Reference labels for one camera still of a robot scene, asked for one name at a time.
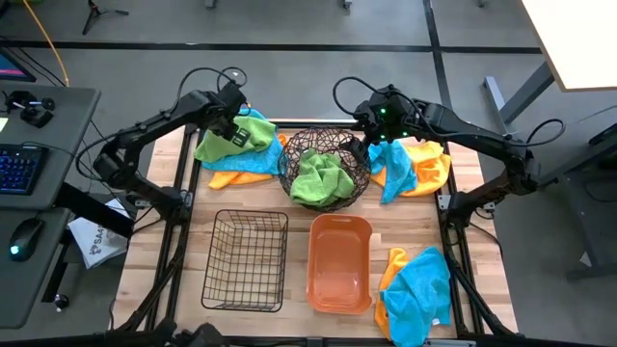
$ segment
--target blue cloth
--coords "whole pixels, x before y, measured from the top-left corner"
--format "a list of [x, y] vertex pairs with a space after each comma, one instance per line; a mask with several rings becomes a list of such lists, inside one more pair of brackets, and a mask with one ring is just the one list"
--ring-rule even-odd
[[436, 324], [450, 324], [449, 279], [443, 255], [429, 247], [405, 265], [388, 289], [381, 292], [396, 346], [421, 346], [435, 319]]
[[399, 194], [416, 188], [417, 177], [412, 170], [412, 159], [399, 141], [371, 145], [368, 155], [372, 174], [378, 174], [383, 168], [388, 170], [382, 203], [393, 202]]
[[[267, 120], [256, 109], [251, 109], [247, 115], [247, 109], [240, 110], [240, 115], [255, 117]], [[204, 169], [214, 171], [231, 171], [254, 174], [279, 174], [279, 156], [281, 155], [282, 145], [278, 138], [275, 138], [266, 150], [261, 152], [247, 151], [238, 155], [230, 155], [221, 158], [214, 163], [201, 162]]]

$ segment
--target black wire basket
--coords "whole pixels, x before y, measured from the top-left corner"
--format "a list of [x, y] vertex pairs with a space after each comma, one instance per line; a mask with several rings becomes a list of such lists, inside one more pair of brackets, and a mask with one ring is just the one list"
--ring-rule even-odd
[[287, 221], [279, 212], [216, 214], [201, 294], [205, 308], [281, 309]]
[[300, 156], [313, 148], [320, 154], [331, 153], [340, 157], [341, 168], [354, 182], [354, 191], [349, 198], [335, 200], [327, 206], [303, 206], [319, 212], [333, 212], [354, 203], [364, 193], [370, 179], [370, 162], [357, 160], [352, 152], [346, 149], [347, 144], [354, 138], [349, 131], [331, 126], [311, 127], [296, 133], [289, 139], [279, 157], [279, 180], [283, 190], [287, 195], [290, 194], [291, 184], [300, 173]]

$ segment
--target monitor screen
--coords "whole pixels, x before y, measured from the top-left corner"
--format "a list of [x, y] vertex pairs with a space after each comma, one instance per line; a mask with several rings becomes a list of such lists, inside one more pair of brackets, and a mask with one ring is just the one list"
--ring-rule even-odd
[[35, 82], [35, 76], [0, 48], [0, 80]]

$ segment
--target woven wire bowl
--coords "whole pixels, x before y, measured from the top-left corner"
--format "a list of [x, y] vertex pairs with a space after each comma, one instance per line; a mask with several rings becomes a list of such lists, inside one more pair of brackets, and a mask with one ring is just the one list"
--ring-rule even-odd
[[201, 304], [276, 312], [282, 307], [287, 215], [221, 210], [216, 214]]
[[341, 168], [354, 181], [355, 188], [349, 198], [338, 199], [327, 206], [318, 207], [307, 204], [302, 204], [302, 206], [319, 212], [333, 212], [354, 203], [368, 186], [370, 163], [368, 161], [359, 162], [350, 151], [341, 148], [341, 144], [348, 143], [352, 139], [354, 135], [349, 131], [331, 126], [311, 127], [296, 133], [289, 139], [279, 157], [279, 180], [283, 190], [287, 195], [290, 194], [291, 184], [300, 173], [300, 156], [313, 148], [320, 154], [338, 155], [341, 159]]

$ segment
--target wooden table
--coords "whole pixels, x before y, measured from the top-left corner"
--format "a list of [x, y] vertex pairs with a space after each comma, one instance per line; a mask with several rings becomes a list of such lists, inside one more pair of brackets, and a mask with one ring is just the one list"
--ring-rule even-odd
[[[291, 136], [294, 131], [282, 130], [282, 133]], [[156, 142], [148, 179], [159, 185], [173, 184], [181, 139], [182, 129], [178, 129]], [[412, 144], [415, 140], [405, 142]], [[451, 146], [451, 151], [458, 188], [470, 190], [482, 184], [477, 154], [456, 145]], [[388, 264], [388, 250], [403, 247], [410, 256], [415, 256], [429, 246], [441, 248], [437, 211], [432, 195], [399, 198], [394, 203], [380, 205], [382, 188], [371, 182], [352, 206], [339, 212], [363, 216], [373, 226], [370, 245], [373, 306], [359, 316], [320, 313], [313, 310], [306, 299], [309, 226], [318, 214], [292, 203], [275, 178], [216, 191], [207, 186], [211, 176], [211, 172], [201, 171], [195, 198], [175, 313], [175, 321], [181, 329], [194, 330], [200, 324], [209, 322], [223, 335], [383, 337], [373, 320], [373, 314], [378, 295], [377, 286]], [[201, 306], [213, 220], [216, 212], [224, 208], [281, 211], [289, 216], [284, 302], [280, 311], [265, 313], [212, 310]], [[152, 213], [146, 216], [142, 223], [149, 223], [156, 218], [156, 214]], [[491, 221], [476, 216], [473, 221], [494, 232]], [[128, 318], [152, 286], [163, 228], [162, 223], [146, 228], [131, 239], [114, 306], [117, 325]], [[479, 292], [505, 326], [515, 331], [516, 321], [497, 245], [473, 228], [468, 229], [468, 241]], [[162, 298], [166, 297], [167, 289], [162, 295]], [[467, 296], [462, 295], [462, 302], [466, 323], [471, 327]], [[166, 303], [166, 300], [161, 301], [157, 315], [159, 319], [164, 316]], [[432, 329], [431, 336], [456, 337], [456, 333], [453, 326], [437, 326]]]
[[484, 86], [492, 107], [508, 124], [553, 81], [562, 92], [617, 90], [617, 1], [522, 0], [546, 61], [507, 102], [495, 77]]

